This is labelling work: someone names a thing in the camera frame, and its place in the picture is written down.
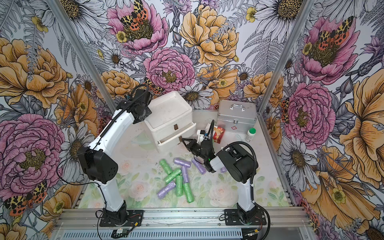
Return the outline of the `purple roll diagonal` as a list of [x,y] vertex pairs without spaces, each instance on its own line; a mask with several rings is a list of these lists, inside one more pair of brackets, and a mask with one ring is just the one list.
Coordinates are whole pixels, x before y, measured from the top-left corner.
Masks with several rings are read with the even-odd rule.
[[193,162],[193,164],[196,166],[196,168],[198,169],[198,171],[199,171],[202,175],[204,175],[204,174],[207,172],[207,170],[206,170],[206,168],[205,168],[205,166],[204,166],[203,164],[199,163],[199,162],[196,161],[195,159],[192,159],[192,162]]

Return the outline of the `purple roll vertical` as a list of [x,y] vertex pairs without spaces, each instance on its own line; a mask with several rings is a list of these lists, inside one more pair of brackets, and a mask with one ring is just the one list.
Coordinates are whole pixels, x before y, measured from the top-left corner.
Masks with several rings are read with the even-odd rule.
[[184,183],[189,183],[190,180],[189,180],[189,175],[188,175],[188,168],[185,167],[185,166],[182,166],[181,167],[181,171],[182,171],[182,176],[183,176]]

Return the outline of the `white plastic drawer unit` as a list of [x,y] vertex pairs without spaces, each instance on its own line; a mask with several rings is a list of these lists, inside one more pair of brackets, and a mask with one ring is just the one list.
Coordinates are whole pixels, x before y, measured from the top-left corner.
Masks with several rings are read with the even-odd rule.
[[151,114],[146,117],[146,134],[159,153],[164,153],[196,132],[192,107],[176,91],[151,101]]

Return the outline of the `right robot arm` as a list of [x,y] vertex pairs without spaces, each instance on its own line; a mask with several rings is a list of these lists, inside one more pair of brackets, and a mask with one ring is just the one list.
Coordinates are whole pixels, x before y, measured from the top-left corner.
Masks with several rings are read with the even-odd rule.
[[242,224],[252,223],[260,207],[254,199],[254,177],[259,167],[256,153],[246,142],[236,141],[222,147],[217,153],[211,140],[198,143],[196,139],[182,138],[182,143],[210,173],[226,168],[238,182],[238,216]]

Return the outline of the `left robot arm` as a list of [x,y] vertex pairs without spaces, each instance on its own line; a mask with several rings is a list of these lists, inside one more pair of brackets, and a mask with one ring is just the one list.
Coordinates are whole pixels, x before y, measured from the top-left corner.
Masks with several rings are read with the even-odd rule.
[[112,119],[96,139],[77,151],[84,174],[98,185],[103,196],[102,219],[107,224],[122,226],[128,220],[127,205],[116,180],[119,166],[112,159],[114,148],[131,125],[142,122],[152,113],[149,109],[152,96],[149,86],[135,87],[131,95],[118,104]]

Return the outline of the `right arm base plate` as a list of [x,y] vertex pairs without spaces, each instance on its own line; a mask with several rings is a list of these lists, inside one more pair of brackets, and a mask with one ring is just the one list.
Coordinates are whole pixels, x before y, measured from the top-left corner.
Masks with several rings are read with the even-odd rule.
[[266,226],[267,217],[260,208],[253,208],[248,212],[241,209],[224,209],[226,226]]

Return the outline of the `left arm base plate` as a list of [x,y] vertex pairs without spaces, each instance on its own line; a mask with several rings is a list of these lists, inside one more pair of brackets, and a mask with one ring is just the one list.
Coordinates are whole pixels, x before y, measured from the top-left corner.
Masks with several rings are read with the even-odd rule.
[[139,227],[142,224],[143,210],[124,210],[111,212],[103,209],[100,227]]

